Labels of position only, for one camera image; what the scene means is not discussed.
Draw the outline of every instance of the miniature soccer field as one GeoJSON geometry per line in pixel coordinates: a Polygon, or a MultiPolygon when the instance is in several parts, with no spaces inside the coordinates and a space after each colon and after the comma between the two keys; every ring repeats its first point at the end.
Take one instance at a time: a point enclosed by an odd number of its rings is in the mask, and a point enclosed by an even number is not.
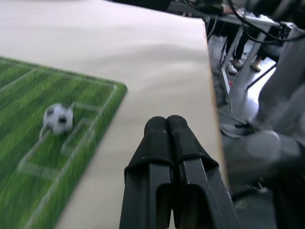
{"type": "Polygon", "coordinates": [[[126,91],[121,83],[0,58],[0,229],[54,228],[126,91]],[[73,129],[39,138],[55,103],[72,106],[73,129]]]}

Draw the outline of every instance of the beige tabletop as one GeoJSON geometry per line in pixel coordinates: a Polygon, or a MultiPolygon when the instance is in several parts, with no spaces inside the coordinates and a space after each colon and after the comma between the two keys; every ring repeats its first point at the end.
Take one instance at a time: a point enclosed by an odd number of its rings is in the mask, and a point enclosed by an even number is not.
{"type": "Polygon", "coordinates": [[[202,20],[101,0],[0,0],[0,9],[0,56],[128,87],[57,229],[119,227],[123,170],[153,116],[183,116],[223,165],[202,20]]]}

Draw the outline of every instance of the shoe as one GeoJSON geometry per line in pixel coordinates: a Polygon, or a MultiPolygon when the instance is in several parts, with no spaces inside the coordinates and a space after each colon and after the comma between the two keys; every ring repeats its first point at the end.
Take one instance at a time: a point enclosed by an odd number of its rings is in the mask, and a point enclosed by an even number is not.
{"type": "Polygon", "coordinates": [[[234,66],[231,62],[228,63],[227,70],[228,70],[228,73],[231,75],[237,74],[237,70],[234,68],[234,66]]]}
{"type": "Polygon", "coordinates": [[[260,61],[253,61],[251,64],[251,68],[258,73],[261,71],[261,65],[259,63],[260,61]]]}
{"type": "Polygon", "coordinates": [[[241,70],[241,68],[244,65],[244,63],[241,62],[240,60],[232,60],[232,64],[236,70],[241,70]]]}
{"type": "Polygon", "coordinates": [[[246,135],[253,134],[253,130],[250,127],[250,124],[246,122],[246,124],[239,125],[230,125],[230,124],[222,124],[221,131],[224,135],[228,137],[243,137],[246,135]]]}

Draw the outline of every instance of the gray fabric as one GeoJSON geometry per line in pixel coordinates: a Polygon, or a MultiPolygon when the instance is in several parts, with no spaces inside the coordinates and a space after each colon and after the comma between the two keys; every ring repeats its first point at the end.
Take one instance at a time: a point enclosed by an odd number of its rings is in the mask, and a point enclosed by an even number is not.
{"type": "MultiPolygon", "coordinates": [[[[289,37],[305,31],[294,28],[289,37]]],[[[284,46],[277,69],[262,88],[252,124],[305,145],[305,39],[284,46]]]]}

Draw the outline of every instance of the soccer ball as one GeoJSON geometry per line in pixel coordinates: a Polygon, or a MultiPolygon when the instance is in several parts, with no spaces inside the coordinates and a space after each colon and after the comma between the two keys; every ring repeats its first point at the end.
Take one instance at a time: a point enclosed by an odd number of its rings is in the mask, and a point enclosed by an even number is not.
{"type": "Polygon", "coordinates": [[[43,115],[43,125],[55,135],[70,131],[73,127],[73,111],[70,107],[53,104],[43,115]]]}

